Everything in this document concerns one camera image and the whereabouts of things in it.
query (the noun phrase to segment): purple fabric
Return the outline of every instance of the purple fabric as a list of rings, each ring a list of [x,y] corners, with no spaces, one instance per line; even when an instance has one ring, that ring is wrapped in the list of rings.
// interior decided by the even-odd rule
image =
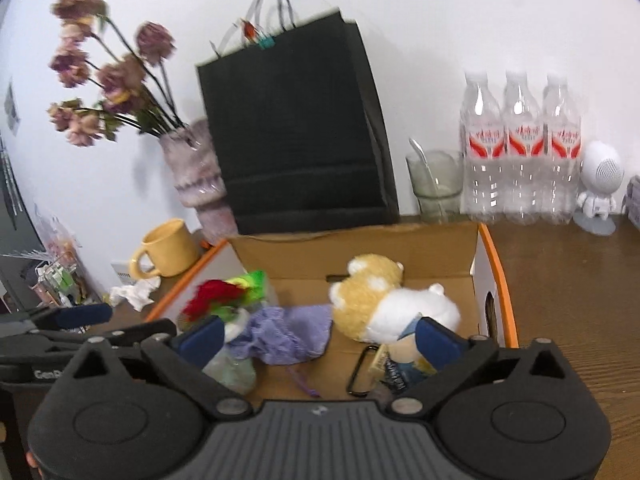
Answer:
[[[292,365],[320,357],[329,341],[331,305],[266,306],[226,346],[236,359],[257,357],[268,365]]]

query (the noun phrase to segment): vase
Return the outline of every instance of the vase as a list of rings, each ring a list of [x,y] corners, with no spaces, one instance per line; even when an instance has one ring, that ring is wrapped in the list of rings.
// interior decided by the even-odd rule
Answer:
[[[178,128],[160,137],[164,160],[174,176],[178,199],[196,210],[207,242],[238,234],[236,220],[226,204],[225,183],[220,175],[206,119]]]

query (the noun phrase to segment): yellow and white plush toy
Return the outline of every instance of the yellow and white plush toy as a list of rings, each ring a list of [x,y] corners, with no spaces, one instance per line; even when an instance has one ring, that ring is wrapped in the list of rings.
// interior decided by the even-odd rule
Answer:
[[[367,343],[392,343],[418,314],[454,332],[458,328],[458,307],[439,283],[425,290],[404,288],[402,264],[378,254],[357,256],[347,268],[349,277],[334,283],[329,291],[335,326],[345,336]]]

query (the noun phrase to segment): red plush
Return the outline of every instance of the red plush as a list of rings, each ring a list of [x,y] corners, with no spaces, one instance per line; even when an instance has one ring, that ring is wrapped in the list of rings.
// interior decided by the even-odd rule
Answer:
[[[245,289],[222,280],[209,280],[198,286],[196,295],[182,310],[188,321],[195,321],[216,306],[235,306],[240,303]]]

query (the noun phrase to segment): bottle label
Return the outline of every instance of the bottle label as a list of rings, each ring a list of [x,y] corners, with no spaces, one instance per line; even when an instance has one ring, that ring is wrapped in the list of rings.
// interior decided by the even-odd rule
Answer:
[[[549,154],[560,158],[577,158],[580,155],[580,131],[565,129],[549,133]]]
[[[467,128],[466,154],[473,158],[504,155],[504,132],[499,128]]]
[[[521,124],[509,129],[507,135],[511,155],[539,156],[545,151],[545,136],[536,124]]]

